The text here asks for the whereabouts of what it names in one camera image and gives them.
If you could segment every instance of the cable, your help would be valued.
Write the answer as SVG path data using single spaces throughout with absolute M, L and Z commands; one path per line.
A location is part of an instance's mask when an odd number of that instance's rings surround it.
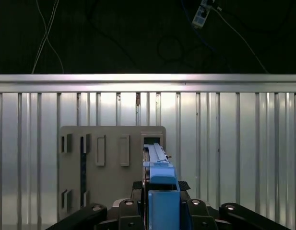
M 42 41 L 41 41 L 41 46 L 39 47 L 39 50 L 38 50 L 38 53 L 37 53 L 37 56 L 36 56 L 36 59 L 35 59 L 35 64 L 34 64 L 34 67 L 33 67 L 33 70 L 32 70 L 32 74 L 35 72 L 35 68 L 36 68 L 36 66 L 37 66 L 37 63 L 38 63 L 38 61 L 39 61 L 40 54 L 41 54 L 41 52 L 42 52 L 42 50 L 43 50 L 43 46 L 44 46 L 44 44 L 45 44 L 46 41 L 48 42 L 49 46 L 51 47 L 51 49 L 53 50 L 53 52 L 54 52 L 55 55 L 57 56 L 57 58 L 58 58 L 58 60 L 59 60 L 59 62 L 60 62 L 60 65 L 61 65 L 62 73 L 64 74 L 64 68 L 63 68 L 63 64 L 62 64 L 62 62 L 61 62 L 61 59 L 60 59 L 58 53 L 57 53 L 56 50 L 53 48 L 52 44 L 50 43 L 50 41 L 49 41 L 49 39 L 48 39 L 48 35 L 49 35 L 50 31 L 51 31 L 51 27 L 52 27 L 52 24 L 53 24 L 53 22 L 54 22 L 55 13 L 56 13 L 56 9 L 57 9 L 58 4 L 59 4 L 59 0 L 57 0 L 57 1 L 54 3 L 53 11 L 52 11 L 52 16 L 51 16 L 51 18 L 50 18 L 50 20 L 49 20 L 48 26 L 46 25 L 46 21 L 45 21 L 45 19 L 44 19 L 44 17 L 43 17 L 43 14 L 42 14 L 41 10 L 40 10 L 38 0 L 36 0 L 36 4 L 37 4 L 37 8 L 38 8 L 39 14 L 40 14 L 40 16 L 41 16 L 41 18 L 42 18 L 42 21 L 43 21 L 43 24 L 44 24 L 45 35 L 43 36 L 43 39 L 42 39 Z
M 51 25 L 51 21 L 53 20 L 53 15 L 54 15 L 54 12 L 55 12 L 55 8 L 56 8 L 56 5 L 57 5 L 57 2 L 58 2 L 58 1 L 55 0 L 54 5 L 53 5 L 52 14 L 51 14 L 50 20 L 48 21 L 48 24 L 47 24 L 47 30 L 45 31 L 45 33 L 44 33 L 44 35 L 43 35 L 43 38 L 42 38 L 42 40 L 41 40 L 41 43 L 40 43 L 40 46 L 39 46 L 39 49 L 38 49 L 37 56 L 36 56 L 36 58 L 35 58 L 35 63 L 36 63 L 37 57 L 38 57 L 38 55 L 39 55 L 39 53 L 40 53 L 41 46 L 42 46 L 42 44 L 43 44 L 43 42 L 44 42 L 44 39 L 45 39 L 46 36 L 47 36 L 47 32 L 49 32 L 49 30 L 51 30 L 51 27 L 52 27 L 52 25 Z
M 140 69 L 137 67 L 137 64 L 136 62 L 133 60 L 133 58 L 130 56 L 130 54 L 128 54 L 128 52 L 126 51 L 125 48 L 123 48 L 122 45 L 119 44 L 118 41 L 116 41 L 114 38 L 110 37 L 109 35 L 105 34 L 103 31 L 101 31 L 99 28 L 97 28 L 92 22 L 91 22 L 91 18 L 92 18 L 92 15 L 95 11 L 95 8 L 96 8 L 96 5 L 98 3 L 99 0 L 95 0 L 93 5 L 91 6 L 89 12 L 86 13 L 86 17 L 87 17 L 87 20 L 89 22 L 89 24 L 91 25 L 91 27 L 97 32 L 99 33 L 101 36 L 103 36 L 104 38 L 112 41 L 122 52 L 125 56 L 128 57 L 128 59 L 131 61 L 131 63 L 134 65 L 134 67 L 136 67 L 139 71 Z
M 198 31 L 192 26 L 192 23 L 191 23 L 191 20 L 190 20 L 190 18 L 189 18 L 189 14 L 188 14 L 188 12 L 187 12 L 187 10 L 186 10 L 186 8 L 185 8 L 185 4 L 184 4 L 184 0 L 181 0 L 181 3 L 182 3 L 182 7 L 183 7 L 183 10 L 184 10 L 184 13 L 185 13 L 185 15 L 186 15 L 186 17 L 187 17 L 187 20 L 188 20 L 188 22 L 190 23 L 190 25 L 191 25 L 191 27 L 192 27 L 192 29 L 193 29 L 193 31 L 195 32 L 195 34 L 197 35 L 197 37 L 201 40 L 201 42 L 206 46 L 206 47 L 208 47 L 212 52 L 214 52 L 214 53 L 216 53 L 216 54 L 219 54 L 217 51 L 216 51 L 216 49 L 215 48 L 213 48 L 212 46 L 210 46 L 202 37 L 201 37 L 201 35 L 198 33 Z M 229 64 L 228 64 L 228 62 L 227 62 L 227 60 L 226 60 L 226 58 L 224 57 L 224 56 L 222 56 L 222 55 L 220 55 L 220 57 L 225 61 L 225 63 L 226 63 L 226 65 L 227 65 L 227 67 L 228 67 L 228 69 L 230 70 L 230 72 L 232 73 L 232 70 L 231 70 L 231 68 L 230 68 L 230 66 L 229 66 Z
M 293 4 L 294 4 L 294 0 L 290 0 L 290 4 L 288 6 L 288 9 L 286 11 L 285 17 L 284 19 L 281 21 L 281 23 L 274 29 L 271 30 L 263 30 L 263 29 L 257 29 L 257 28 L 252 28 L 250 26 L 248 26 L 246 23 L 244 23 L 239 17 L 237 17 L 236 15 L 234 15 L 233 13 L 222 9 L 221 12 L 226 13 L 232 17 L 234 17 L 236 20 L 239 21 L 239 23 L 247 30 L 254 32 L 254 33 L 259 33 L 259 34 L 268 34 L 268 35 L 274 35 L 277 34 L 281 28 L 284 26 L 284 24 L 286 23 L 286 21 L 288 20 L 288 17 L 292 11 L 293 8 Z
M 251 48 L 251 46 L 248 44 L 248 42 L 245 40 L 245 38 L 242 36 L 242 35 L 240 35 L 240 33 L 239 32 L 237 32 L 236 31 L 236 29 L 234 29 L 224 18 L 223 18 L 223 16 L 221 15 L 221 13 L 220 12 L 218 12 L 218 10 L 216 10 L 214 7 L 211 7 L 211 9 L 213 10 L 213 11 L 215 11 L 218 15 L 219 15 L 219 17 L 235 32 L 235 33 L 237 33 L 237 35 L 238 36 L 240 36 L 241 37 L 241 39 L 243 39 L 243 41 L 246 43 L 246 45 L 248 46 L 248 48 L 250 49 L 250 51 L 253 53 L 253 55 L 255 56 L 255 58 L 257 59 L 257 61 L 259 62 L 259 64 L 261 65 L 261 67 L 263 68 L 263 70 L 266 72 L 266 73 L 269 73 L 268 71 L 267 71 L 267 69 L 263 66 L 263 64 L 261 63 L 261 61 L 259 60 L 259 58 L 257 57 L 257 55 L 254 53 L 254 51 L 252 50 L 252 48 Z
M 180 55 L 179 55 L 178 57 L 174 57 L 174 58 L 166 58 L 166 57 L 164 57 L 164 56 L 162 55 L 162 53 L 161 53 L 161 44 L 165 42 L 165 39 L 171 39 L 171 40 L 174 40 L 174 41 L 177 42 L 177 44 L 178 44 L 178 49 L 179 49 L 179 52 L 180 52 Z M 188 55 L 189 53 L 193 52 L 194 50 L 196 50 L 196 49 L 199 48 L 199 47 L 201 47 L 200 44 L 199 44 L 199 45 L 195 45 L 195 46 L 193 46 L 193 47 L 191 47 L 191 48 L 185 50 L 185 48 L 184 48 L 182 42 L 181 42 L 176 36 L 174 36 L 174 35 L 165 35 L 165 36 L 161 37 L 161 39 L 159 39 L 159 41 L 158 41 L 158 43 L 157 43 L 157 49 L 156 49 L 156 51 L 157 51 L 157 55 L 158 55 L 158 57 L 159 57 L 161 60 L 163 60 L 164 63 L 161 65 L 161 67 L 160 67 L 159 70 L 162 71 L 162 69 L 163 69 L 166 65 L 177 62 L 177 63 L 179 63 L 181 66 L 185 66 L 185 67 L 187 67 L 187 68 L 189 68 L 189 69 L 192 69 L 192 70 L 196 73 L 196 72 L 198 71 L 198 69 L 196 68 L 197 66 L 194 66 L 194 65 L 191 65 L 191 64 L 187 63 L 187 62 L 185 61 L 185 58 L 187 57 L 187 55 Z M 210 69 L 210 67 L 211 67 L 211 63 L 212 63 L 212 60 L 213 60 L 213 54 L 214 54 L 214 53 L 213 53 L 212 51 L 210 51 L 210 52 L 211 52 L 211 55 L 208 55 L 208 57 L 207 57 L 207 58 L 204 58 L 204 59 L 202 60 L 202 62 L 201 62 L 200 70 L 199 70 L 200 73 L 205 73 L 205 72 L 207 72 L 207 69 Z

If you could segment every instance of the white cable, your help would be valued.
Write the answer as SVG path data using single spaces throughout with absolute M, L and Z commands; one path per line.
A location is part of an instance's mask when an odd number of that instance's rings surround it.
M 56 50 L 53 48 L 52 44 L 50 43 L 50 41 L 49 41 L 49 39 L 48 39 L 49 32 L 50 32 L 51 27 L 52 27 L 52 24 L 53 24 L 53 22 L 54 22 L 55 13 L 56 13 L 56 9 L 57 9 L 58 4 L 59 4 L 59 0 L 57 0 L 57 4 L 54 3 L 54 7 L 53 7 L 53 11 L 52 11 L 52 16 L 51 16 L 52 21 L 51 21 L 51 19 L 50 19 L 50 21 L 49 21 L 49 25 L 48 25 L 48 26 L 49 26 L 49 27 L 48 27 L 48 30 L 47 30 L 46 21 L 45 21 L 43 15 L 42 15 L 41 10 L 40 10 L 38 0 L 36 0 L 36 3 L 37 3 L 37 8 L 38 8 L 39 14 L 40 14 L 40 16 L 41 16 L 41 18 L 42 18 L 42 21 L 43 21 L 43 24 L 44 24 L 45 35 L 43 36 L 43 39 L 42 39 L 43 41 L 41 42 L 41 46 L 39 47 L 39 51 L 40 51 L 40 52 L 37 53 L 37 57 L 36 57 L 36 59 L 35 59 L 35 64 L 34 64 L 34 67 L 33 67 L 33 70 L 32 70 L 32 74 L 35 72 L 36 65 L 37 65 L 37 63 L 38 63 L 38 60 L 39 60 L 40 54 L 41 54 L 41 52 L 42 52 L 43 46 L 44 46 L 44 44 L 45 44 L 46 41 L 48 42 L 49 46 L 51 47 L 51 49 L 52 49 L 52 50 L 54 51 L 54 53 L 56 54 L 56 56 L 57 56 L 57 58 L 58 58 L 58 60 L 59 60 L 59 62 L 60 62 L 60 65 L 61 65 L 62 73 L 64 73 L 64 68 L 63 68 L 63 64 L 62 64 L 62 62 L 61 62 L 61 59 L 60 59 L 58 53 L 57 53 Z
M 218 10 L 216 10 L 215 8 L 211 8 L 213 11 L 215 11 L 218 15 L 219 15 L 219 17 L 221 17 L 221 19 L 235 32 L 235 33 L 237 33 L 237 35 L 238 36 L 240 36 L 241 37 L 241 39 L 243 39 L 243 41 L 246 43 L 246 45 L 248 46 L 248 48 L 250 49 L 250 51 L 253 53 L 253 55 L 255 56 L 255 58 L 258 60 L 258 62 L 259 62 L 259 64 L 261 65 L 261 67 L 263 68 L 263 70 L 266 72 L 266 73 L 269 73 L 268 71 L 267 71 L 267 69 L 263 66 L 263 64 L 261 63 L 261 61 L 259 60 L 259 58 L 257 57 L 257 55 L 254 53 L 254 51 L 252 50 L 252 48 L 250 47 L 250 45 L 248 44 L 248 42 L 245 40 L 245 38 L 243 38 L 243 36 L 242 35 L 240 35 L 240 33 L 239 32 L 237 32 L 236 31 L 236 29 L 234 29 L 224 18 L 223 18 L 223 16 L 221 15 L 221 13 L 218 11 Z
M 51 22 L 53 21 L 53 15 L 54 15 L 54 11 L 55 11 L 55 7 L 56 7 L 56 5 L 57 5 L 57 0 L 55 0 L 55 3 L 54 3 L 54 5 L 53 5 L 52 14 L 51 14 L 50 20 L 48 21 L 47 29 L 46 29 L 46 31 L 45 31 L 45 33 L 44 33 L 44 35 L 43 35 L 42 40 L 41 40 L 41 43 L 40 43 L 40 46 L 39 46 L 39 49 L 38 49 L 38 52 L 37 52 L 37 55 L 36 55 L 36 58 L 35 58 L 35 62 L 34 62 L 34 63 L 36 63 L 37 57 L 38 57 L 38 55 L 39 55 L 39 53 L 40 53 L 40 50 L 41 50 L 41 46 L 42 46 L 42 44 L 43 44 L 44 39 L 45 39 L 46 36 L 47 36 L 48 31 L 51 30 Z

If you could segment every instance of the blue object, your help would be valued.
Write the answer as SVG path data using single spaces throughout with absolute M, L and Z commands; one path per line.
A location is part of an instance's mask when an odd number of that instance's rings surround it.
M 180 229 L 180 187 L 173 164 L 159 144 L 144 145 L 150 161 L 143 166 L 149 171 L 150 184 L 172 185 L 172 190 L 148 191 L 149 230 Z

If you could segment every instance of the screw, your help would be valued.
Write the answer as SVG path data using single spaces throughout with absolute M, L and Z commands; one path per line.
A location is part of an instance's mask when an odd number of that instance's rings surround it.
M 198 204 L 200 204 L 200 201 L 199 200 L 192 200 L 191 201 L 194 205 L 198 205 Z
M 94 206 L 94 207 L 92 208 L 92 210 L 93 210 L 93 211 L 100 211 L 100 210 L 101 210 L 101 207 L 100 207 L 99 205 L 97 205 L 97 206 Z
M 235 207 L 233 205 L 226 205 L 225 207 L 227 209 L 229 209 L 229 210 L 234 210 L 235 209 Z
M 133 201 L 131 201 L 131 200 L 127 200 L 127 201 L 125 202 L 125 204 L 126 204 L 126 205 L 132 205 L 132 204 L 133 204 Z

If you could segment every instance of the dark background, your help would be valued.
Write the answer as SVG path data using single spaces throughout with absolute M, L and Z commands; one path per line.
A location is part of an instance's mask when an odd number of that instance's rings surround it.
M 200 1 L 184 0 L 191 19 Z M 54 2 L 39 0 L 47 23 Z M 65 73 L 263 73 L 245 43 L 215 12 L 198 32 L 217 54 L 196 36 L 180 0 L 94 2 L 59 1 L 49 39 Z M 238 17 L 222 13 L 270 73 L 296 73 L 296 0 L 218 4 Z M 44 32 L 35 0 L 0 0 L 0 74 L 31 73 Z M 35 73 L 61 73 L 47 43 Z

